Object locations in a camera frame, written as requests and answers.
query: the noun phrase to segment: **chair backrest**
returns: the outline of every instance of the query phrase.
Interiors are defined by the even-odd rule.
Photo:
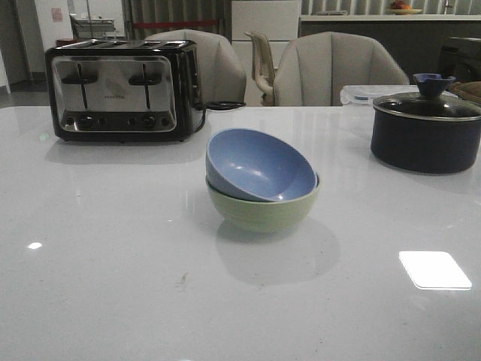
[[[378,41],[322,32],[289,42],[274,80],[276,105],[341,105],[345,85],[409,84],[409,78]]]
[[[260,32],[245,32],[253,42],[252,79],[264,93],[263,105],[274,105],[274,62],[268,38]]]
[[[226,38],[210,32],[181,29],[160,32],[145,40],[192,40],[197,44],[198,73],[204,102],[243,102],[247,76]]]

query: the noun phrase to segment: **shelf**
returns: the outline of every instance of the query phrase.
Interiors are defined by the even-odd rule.
[[[302,23],[352,21],[481,21],[481,15],[301,15]]]

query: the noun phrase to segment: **door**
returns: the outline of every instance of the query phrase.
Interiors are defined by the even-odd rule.
[[[15,0],[0,0],[0,48],[9,84],[29,80]]]

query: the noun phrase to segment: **four-slice toaster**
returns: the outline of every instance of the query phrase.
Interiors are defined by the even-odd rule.
[[[182,141],[203,125],[192,41],[88,40],[46,52],[55,133],[68,141]]]

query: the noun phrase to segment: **bowl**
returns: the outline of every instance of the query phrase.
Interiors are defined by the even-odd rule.
[[[254,202],[279,202],[312,192],[316,172],[295,148],[252,129],[230,128],[207,143],[209,183],[221,193]]]
[[[279,232],[301,222],[317,199],[320,179],[305,196],[281,202],[252,202],[229,197],[207,181],[210,199],[217,211],[229,222],[251,232]]]
[[[412,15],[412,14],[418,14],[422,11],[422,9],[387,9],[389,13],[395,14],[395,15]]]

